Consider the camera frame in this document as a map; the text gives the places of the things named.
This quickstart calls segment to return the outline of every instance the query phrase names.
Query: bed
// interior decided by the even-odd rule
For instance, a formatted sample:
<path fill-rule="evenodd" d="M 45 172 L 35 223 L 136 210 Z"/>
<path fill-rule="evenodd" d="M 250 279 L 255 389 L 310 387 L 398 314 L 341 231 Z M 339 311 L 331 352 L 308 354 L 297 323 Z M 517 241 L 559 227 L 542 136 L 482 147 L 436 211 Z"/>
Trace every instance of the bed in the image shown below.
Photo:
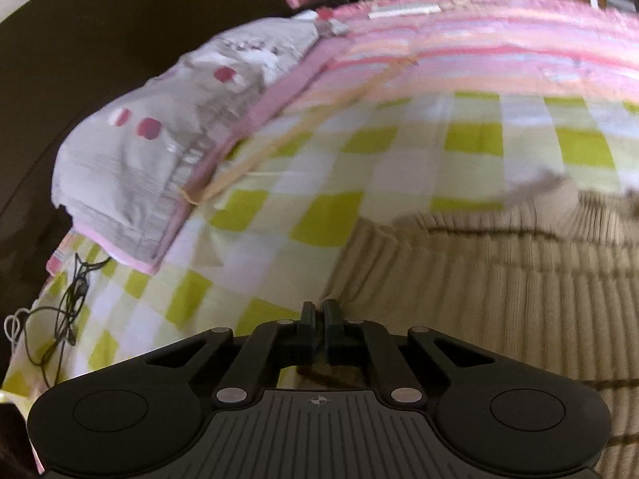
<path fill-rule="evenodd" d="M 197 207 L 155 275 L 114 260 L 93 273 L 61 380 L 213 326 L 244 335 L 264 321 L 298 317 L 304 301 L 320 299 L 358 216 L 386 223 L 414 211 L 499 209 L 549 174 L 567 174 L 582 189 L 639 190 L 634 16 L 568 0 L 423 1 L 442 12 L 370 20 L 371 2 L 334 11 L 352 45 L 236 146 L 220 171 L 309 113 L 334 113 Z M 338 105 L 402 59 L 412 63 Z M 35 307 L 60 302 L 75 252 L 88 262 L 107 258 L 71 233 Z M 30 318 L 33 354 L 50 344 L 53 317 Z M 573 378 L 599 383 L 613 411 L 599 472 L 636 477 L 639 376 L 617 368 Z M 18 344 L 4 398 L 26 416 L 44 387 Z"/>

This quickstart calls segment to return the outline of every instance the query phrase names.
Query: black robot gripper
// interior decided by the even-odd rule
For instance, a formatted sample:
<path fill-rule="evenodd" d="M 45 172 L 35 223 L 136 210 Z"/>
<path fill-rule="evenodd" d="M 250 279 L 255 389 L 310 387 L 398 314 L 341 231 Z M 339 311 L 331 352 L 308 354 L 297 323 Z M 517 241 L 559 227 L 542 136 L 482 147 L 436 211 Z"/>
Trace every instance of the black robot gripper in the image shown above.
<path fill-rule="evenodd" d="M 276 388 L 320 356 L 366 387 Z M 46 479 L 594 479 L 610 428 L 582 384 L 334 301 L 63 382 L 28 419 Z"/>

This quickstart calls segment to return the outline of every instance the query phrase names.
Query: crosshair marking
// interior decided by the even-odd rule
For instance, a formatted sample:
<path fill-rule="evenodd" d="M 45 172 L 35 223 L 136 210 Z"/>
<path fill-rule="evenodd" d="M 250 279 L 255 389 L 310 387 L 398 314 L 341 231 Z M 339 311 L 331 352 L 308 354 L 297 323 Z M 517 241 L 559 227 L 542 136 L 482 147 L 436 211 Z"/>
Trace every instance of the crosshair marking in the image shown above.
<path fill-rule="evenodd" d="M 324 405 L 326 402 L 330 402 L 330 400 L 328 398 L 325 398 L 324 396 L 317 395 L 317 396 L 313 396 L 309 400 L 309 402 L 319 407 L 320 405 Z"/>

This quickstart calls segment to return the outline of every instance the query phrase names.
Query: circular pad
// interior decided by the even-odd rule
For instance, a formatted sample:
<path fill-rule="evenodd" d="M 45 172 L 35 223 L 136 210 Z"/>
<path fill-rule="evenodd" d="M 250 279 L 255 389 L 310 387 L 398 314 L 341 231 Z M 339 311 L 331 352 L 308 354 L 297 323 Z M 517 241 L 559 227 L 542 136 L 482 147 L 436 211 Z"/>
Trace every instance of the circular pad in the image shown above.
<path fill-rule="evenodd" d="M 535 389 L 506 391 L 493 399 L 490 409 L 506 427 L 526 432 L 552 429 L 566 415 L 561 401 Z"/>
<path fill-rule="evenodd" d="M 95 432 L 116 432 L 138 424 L 148 411 L 142 396 L 129 391 L 100 391 L 82 398 L 73 417 L 82 427 Z"/>

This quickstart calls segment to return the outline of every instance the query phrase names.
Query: ribbed black surface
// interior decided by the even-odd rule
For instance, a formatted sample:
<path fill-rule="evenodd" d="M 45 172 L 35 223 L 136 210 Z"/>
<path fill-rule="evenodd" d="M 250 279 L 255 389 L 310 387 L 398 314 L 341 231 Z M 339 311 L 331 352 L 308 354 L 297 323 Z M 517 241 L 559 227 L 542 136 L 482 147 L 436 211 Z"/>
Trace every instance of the ribbed black surface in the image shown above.
<path fill-rule="evenodd" d="M 221 412 L 186 454 L 135 479 L 500 477 L 452 454 L 421 414 L 386 408 L 371 391 L 320 394 L 267 391 L 256 406 Z"/>

